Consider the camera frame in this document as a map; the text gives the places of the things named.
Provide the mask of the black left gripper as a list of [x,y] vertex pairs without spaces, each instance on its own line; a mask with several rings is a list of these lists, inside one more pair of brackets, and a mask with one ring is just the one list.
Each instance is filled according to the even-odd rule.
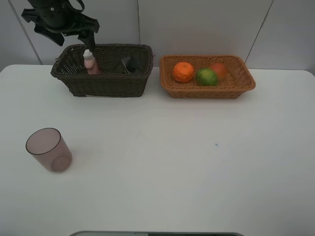
[[64,37],[78,35],[86,47],[95,49],[94,32],[99,31],[98,20],[83,14],[85,5],[77,0],[80,9],[74,8],[68,0],[31,0],[32,9],[24,9],[22,18],[35,23],[34,32],[45,36],[59,46],[64,44]]

